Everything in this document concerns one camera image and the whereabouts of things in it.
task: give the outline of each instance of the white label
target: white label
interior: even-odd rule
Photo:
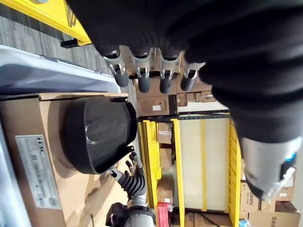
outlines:
[[[152,110],[153,111],[161,110],[161,106],[159,106],[159,105],[153,105],[152,106]]]
[[[286,184],[284,185],[284,187],[292,187],[294,184],[294,178],[291,177],[288,179],[288,181],[286,182]]]
[[[171,136],[171,132],[170,131],[158,131],[159,135],[169,135]]]
[[[43,135],[15,136],[35,204],[61,209]]]

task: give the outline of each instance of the metal bracket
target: metal bracket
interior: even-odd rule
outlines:
[[[169,72],[169,79],[172,78],[172,75],[175,72],[175,66],[179,63],[180,57],[181,53],[179,54],[177,59],[168,61],[162,57],[162,54],[160,54],[160,74],[162,79],[165,78],[167,72]]]
[[[134,67],[138,78],[150,76],[150,54],[146,58],[136,58],[133,56]]]
[[[104,57],[104,60],[114,75],[117,75],[117,73],[121,73],[122,75],[125,74],[125,63],[122,54],[120,54],[119,57],[112,59]]]
[[[185,78],[190,77],[192,79],[196,78],[198,75],[199,69],[202,68],[204,65],[205,65],[205,62],[188,64],[186,66],[186,68],[184,69],[184,77]]]

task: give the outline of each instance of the yellow shelf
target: yellow shelf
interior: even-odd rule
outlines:
[[[236,130],[229,126],[229,215],[234,227],[239,226],[241,189],[241,150]]]
[[[79,21],[69,27],[64,0],[49,0],[43,4],[35,4],[30,0],[0,0],[0,3],[76,38],[79,45],[91,43]]]
[[[177,164],[177,181],[178,181],[178,198],[179,198],[179,212],[180,212],[180,226],[184,227],[185,219],[185,205],[184,205],[184,191],[182,178],[182,153],[181,153],[181,138],[180,138],[180,124],[179,120],[172,119],[175,135],[176,145],[176,164]]]
[[[176,149],[176,168],[178,181],[178,199],[180,226],[184,227],[185,205],[182,179],[182,155],[180,140],[180,124],[178,119],[172,119],[173,135]],[[157,207],[156,187],[160,179],[159,144],[156,140],[156,123],[144,121],[139,123],[141,151],[148,182],[149,206]],[[240,184],[241,184],[241,151],[234,126],[229,125],[229,209],[232,225],[239,226],[240,217]]]

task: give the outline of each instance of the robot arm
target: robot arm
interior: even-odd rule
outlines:
[[[161,50],[161,91],[180,51],[229,107],[252,192],[268,200],[294,171],[303,131],[302,0],[68,0],[117,83],[127,85],[119,52],[130,48],[147,92],[148,51]]]
[[[127,206],[115,203],[111,206],[106,225],[110,227],[154,227],[156,225],[155,210],[146,203],[146,179],[140,158],[135,152],[129,156],[132,164],[126,161],[129,171],[121,173],[116,168],[109,169],[109,174],[118,181],[127,192]]]

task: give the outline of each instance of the white panel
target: white panel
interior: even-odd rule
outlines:
[[[180,121],[184,203],[203,208],[201,120]]]
[[[228,210],[229,119],[205,120],[207,209]]]
[[[187,106],[179,106],[178,113],[191,111],[206,111],[206,110],[227,110],[228,108],[221,103],[188,103]]]

